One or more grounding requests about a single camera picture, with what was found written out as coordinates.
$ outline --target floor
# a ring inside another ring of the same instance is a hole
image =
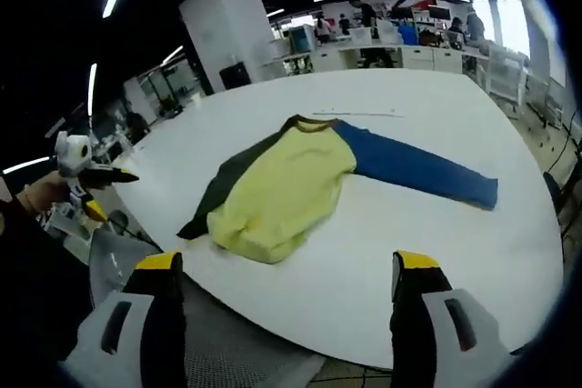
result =
[[[514,113],[511,108],[504,107],[502,110],[511,120],[511,123],[517,131],[522,135],[525,143],[532,152],[532,155],[535,157],[540,171],[547,171],[556,161],[567,141],[564,131],[559,131],[553,127],[544,129],[533,111],[528,108],[520,114]],[[566,181],[572,171],[575,163],[575,151],[575,146],[571,142],[568,142],[566,151],[551,171],[551,174],[556,178],[560,185]],[[109,188],[103,192],[95,193],[95,199],[102,205],[103,209],[108,214],[115,209],[124,211],[129,219],[128,230],[130,232],[134,234],[140,232],[144,233],[137,221],[125,209],[125,206],[117,196],[114,189]],[[569,216],[572,214],[572,209],[573,205],[570,204],[560,215],[559,219],[562,224],[568,222]],[[565,238],[565,274],[567,274],[572,255],[578,247],[579,239],[577,236],[582,234],[582,221],[580,222],[581,223],[577,223],[572,227],[571,231]],[[87,259],[88,246],[86,244],[79,244],[72,238],[67,239],[65,244],[80,259]],[[365,369],[359,365],[329,358],[321,372],[308,386],[317,388],[349,388],[361,386],[365,386],[366,388],[388,387],[390,386],[390,378],[385,374]]]

